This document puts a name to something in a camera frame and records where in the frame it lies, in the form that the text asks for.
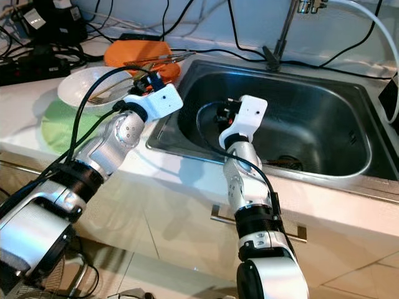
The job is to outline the white ceramic bowl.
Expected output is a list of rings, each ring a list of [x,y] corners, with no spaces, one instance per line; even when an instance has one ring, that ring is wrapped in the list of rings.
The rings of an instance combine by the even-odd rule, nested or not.
[[[82,103],[83,97],[86,92],[94,85],[94,83],[100,79],[107,72],[114,70],[113,67],[89,67],[82,69],[74,74],[69,75],[58,85],[57,96],[60,100],[74,107],[79,107]],[[128,91],[132,87],[132,75],[127,72],[117,72],[111,77],[103,80],[97,88],[94,89],[92,95],[97,92],[103,92],[108,88],[119,88],[120,92],[114,100],[111,102],[117,102],[123,99],[124,96],[128,95]]]

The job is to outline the light green plate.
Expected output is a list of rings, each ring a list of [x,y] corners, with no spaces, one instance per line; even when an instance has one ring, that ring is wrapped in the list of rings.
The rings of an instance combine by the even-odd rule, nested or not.
[[[103,114],[109,112],[114,103],[108,102],[103,105],[87,103],[78,125],[77,139],[80,139]],[[77,107],[62,100],[54,100],[44,111],[41,126],[42,139],[52,151],[62,154],[68,149],[76,112]]]

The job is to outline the metal kitchen tongs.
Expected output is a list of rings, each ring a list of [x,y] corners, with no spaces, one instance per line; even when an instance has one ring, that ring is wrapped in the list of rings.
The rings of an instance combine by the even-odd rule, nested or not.
[[[146,65],[152,63],[152,65],[155,66],[159,64],[174,64],[177,62],[182,62],[183,60],[195,54],[196,51],[177,52],[177,54],[166,54],[156,57],[143,58],[140,60],[133,60],[132,62],[125,62],[125,65]]]

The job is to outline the orange plastic bowl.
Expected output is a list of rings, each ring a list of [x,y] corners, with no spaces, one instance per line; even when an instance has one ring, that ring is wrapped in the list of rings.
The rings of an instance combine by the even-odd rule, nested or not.
[[[117,40],[105,49],[103,62],[111,67],[122,67],[125,62],[168,55],[172,51],[167,42],[153,40]]]

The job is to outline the metal fork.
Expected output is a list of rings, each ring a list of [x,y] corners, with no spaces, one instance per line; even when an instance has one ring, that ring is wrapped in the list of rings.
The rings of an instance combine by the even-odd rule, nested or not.
[[[97,92],[97,94],[89,97],[87,103],[88,105],[103,105],[114,100],[119,92],[119,88],[105,89],[103,92]]]

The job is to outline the sink drain strainer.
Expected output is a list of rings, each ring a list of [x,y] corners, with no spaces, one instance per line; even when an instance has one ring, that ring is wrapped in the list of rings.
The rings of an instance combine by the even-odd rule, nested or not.
[[[263,162],[271,167],[304,171],[303,163],[293,156],[279,156],[277,159],[266,159]]]

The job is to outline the stainless steel sink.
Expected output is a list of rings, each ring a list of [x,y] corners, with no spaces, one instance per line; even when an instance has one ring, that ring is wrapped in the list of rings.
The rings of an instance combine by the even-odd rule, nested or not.
[[[183,108],[156,124],[149,148],[221,164],[216,109],[207,103],[259,97],[267,111],[253,138],[257,155],[293,156],[304,168],[263,163],[266,174],[399,203],[399,153],[358,83],[194,60],[178,91]]]

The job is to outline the dark metal faucet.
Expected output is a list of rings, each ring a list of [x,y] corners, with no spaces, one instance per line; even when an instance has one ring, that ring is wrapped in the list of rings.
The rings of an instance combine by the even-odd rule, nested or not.
[[[316,14],[319,9],[327,7],[327,2],[328,0],[291,0],[276,45],[273,49],[269,49],[265,45],[262,47],[268,71],[278,72],[281,68],[281,58],[287,45],[287,34],[291,28],[294,14]]]

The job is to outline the black power adapter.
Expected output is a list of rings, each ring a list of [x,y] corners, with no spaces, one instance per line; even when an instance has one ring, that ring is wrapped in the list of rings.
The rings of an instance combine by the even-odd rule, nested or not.
[[[32,0],[22,18],[33,42],[77,45],[88,37],[80,8],[71,0]]]

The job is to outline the black power strip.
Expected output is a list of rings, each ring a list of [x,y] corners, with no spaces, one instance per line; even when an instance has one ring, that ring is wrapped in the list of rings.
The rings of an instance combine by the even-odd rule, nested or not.
[[[0,65],[0,86],[40,82],[70,74],[68,60],[56,57],[23,57]]]

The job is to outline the black box beside sink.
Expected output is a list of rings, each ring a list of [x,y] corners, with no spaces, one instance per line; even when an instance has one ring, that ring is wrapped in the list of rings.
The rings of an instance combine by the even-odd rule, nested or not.
[[[397,105],[397,95],[399,95],[399,87],[396,84],[396,79],[399,79],[399,77],[393,77],[393,79],[389,80],[378,96],[388,120],[393,116]]]

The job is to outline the grey robot foot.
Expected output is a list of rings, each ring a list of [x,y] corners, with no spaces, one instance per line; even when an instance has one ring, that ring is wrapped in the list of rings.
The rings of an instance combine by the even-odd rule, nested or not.
[[[156,299],[156,297],[152,293],[142,290],[142,288],[132,288],[109,295],[106,299]]]

